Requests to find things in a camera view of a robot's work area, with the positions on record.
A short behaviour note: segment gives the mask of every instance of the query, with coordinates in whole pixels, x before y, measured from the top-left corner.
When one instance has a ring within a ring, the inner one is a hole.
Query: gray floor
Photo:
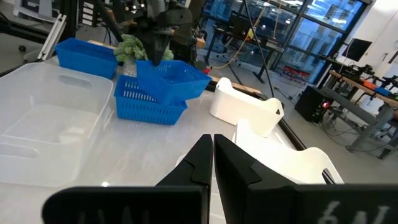
[[[11,16],[12,6],[0,1],[0,10],[5,12],[7,16]],[[23,23],[32,24],[32,21],[22,21]],[[105,29],[103,27],[90,28],[81,27],[77,33],[79,39],[103,41]],[[28,52],[41,47],[39,44],[32,43],[26,40],[15,38],[6,34],[0,34],[0,72],[8,70],[12,67],[20,65],[24,59],[24,53],[18,51],[19,45],[25,45]],[[214,66],[220,66],[222,63],[210,60]],[[247,69],[232,66],[238,78],[247,86],[261,90],[263,94],[271,96],[271,89],[268,82],[260,83]],[[211,75],[216,77],[228,77],[232,82],[238,82],[229,67],[219,70],[211,71]],[[279,74],[271,72],[272,86],[280,88],[286,94],[293,96],[293,101],[298,100],[298,94],[305,88],[297,82],[292,82],[288,79],[282,78]],[[375,158],[373,154],[379,154],[380,150],[374,152],[355,152],[350,153],[345,149],[345,145],[351,144],[356,134],[343,134],[333,138],[329,138],[325,132],[317,124],[305,121],[295,110],[294,103],[285,98],[280,92],[275,91],[275,97],[285,104],[284,119],[290,127],[295,131],[296,135],[303,141],[307,147],[319,147],[324,150],[333,161],[338,169],[340,175],[346,183],[398,183],[398,157],[396,154],[388,157],[384,161]],[[345,123],[337,120],[336,127],[339,131],[346,131],[349,129]],[[330,129],[329,132],[333,135],[339,132],[334,132]],[[369,140],[364,147],[364,150],[375,149],[383,145],[383,142]]]

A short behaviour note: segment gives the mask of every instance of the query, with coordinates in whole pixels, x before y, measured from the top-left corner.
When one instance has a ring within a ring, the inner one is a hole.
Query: white table
[[[51,58],[45,63],[58,65],[58,60]],[[213,95],[204,91],[201,97],[187,101],[188,109],[174,126],[118,119],[114,113],[74,182],[59,188],[0,183],[0,223],[42,223],[45,200],[71,186],[153,186],[175,167],[177,159],[202,134],[220,133],[232,139],[236,127],[209,112]],[[114,98],[110,100],[115,110]],[[294,148],[278,126],[269,138]]]

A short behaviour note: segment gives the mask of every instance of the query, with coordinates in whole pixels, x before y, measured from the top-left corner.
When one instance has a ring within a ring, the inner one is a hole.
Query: blue plastic basket
[[[116,111],[122,119],[174,125],[187,109],[185,101],[161,105],[138,87],[137,78],[120,75],[114,91]]]
[[[59,43],[57,51],[60,66],[112,79],[118,62],[113,49],[69,38]]]
[[[177,60],[161,61],[158,66],[142,60],[137,60],[136,64],[140,88],[163,105],[199,97],[211,80],[201,71]]]

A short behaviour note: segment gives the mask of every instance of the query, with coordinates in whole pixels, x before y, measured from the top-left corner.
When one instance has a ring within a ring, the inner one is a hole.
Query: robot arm
[[[117,40],[123,41],[121,29],[136,36],[154,65],[162,60],[174,29],[192,23],[191,12],[175,0],[114,0],[111,6],[114,20],[101,0],[95,0],[95,4]]]

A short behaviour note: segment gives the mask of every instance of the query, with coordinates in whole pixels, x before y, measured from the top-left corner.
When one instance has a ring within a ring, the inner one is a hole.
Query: clear plastic container
[[[72,181],[112,113],[112,81],[45,63],[0,79],[0,182]]]

